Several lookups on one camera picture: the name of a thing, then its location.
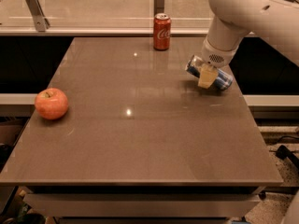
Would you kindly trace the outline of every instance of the soda can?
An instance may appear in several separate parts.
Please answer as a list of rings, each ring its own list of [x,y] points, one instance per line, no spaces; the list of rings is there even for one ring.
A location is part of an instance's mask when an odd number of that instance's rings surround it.
[[[153,24],[153,47],[157,50],[169,49],[171,20],[165,13],[158,13]]]
[[[200,67],[204,63],[204,61],[198,57],[193,55],[186,65],[186,71],[195,77],[200,77]],[[233,77],[226,72],[218,69],[218,76],[216,77],[214,83],[215,87],[224,91],[228,89],[233,83]]]

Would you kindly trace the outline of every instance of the brown table top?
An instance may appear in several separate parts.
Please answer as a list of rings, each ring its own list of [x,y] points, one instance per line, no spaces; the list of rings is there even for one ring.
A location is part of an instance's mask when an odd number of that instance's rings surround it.
[[[156,51],[151,37],[75,38],[50,83],[68,96],[67,114],[34,113],[0,183],[281,183],[237,84],[203,90],[184,70],[202,42],[172,37],[170,50]]]

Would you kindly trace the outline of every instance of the red soda can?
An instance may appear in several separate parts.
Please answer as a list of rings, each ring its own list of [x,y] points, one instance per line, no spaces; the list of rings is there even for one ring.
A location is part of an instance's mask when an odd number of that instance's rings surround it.
[[[153,24],[153,47],[169,49],[171,20],[165,13],[158,13]]]

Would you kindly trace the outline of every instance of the blue can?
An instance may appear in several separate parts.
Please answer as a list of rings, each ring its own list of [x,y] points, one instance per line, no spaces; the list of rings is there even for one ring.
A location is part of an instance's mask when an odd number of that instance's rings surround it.
[[[186,71],[194,75],[195,77],[199,78],[200,77],[199,70],[201,65],[203,65],[203,63],[204,61],[200,57],[193,55],[186,65]],[[227,74],[221,69],[218,69],[218,76],[212,85],[224,91],[228,89],[232,85],[232,83],[233,83],[233,76]]]

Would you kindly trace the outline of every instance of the can lid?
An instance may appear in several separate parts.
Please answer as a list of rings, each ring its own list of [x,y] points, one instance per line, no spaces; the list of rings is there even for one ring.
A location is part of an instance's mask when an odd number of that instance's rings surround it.
[[[157,13],[156,16],[155,16],[156,19],[159,19],[159,20],[167,20],[169,19],[168,15],[165,14],[165,13]]]

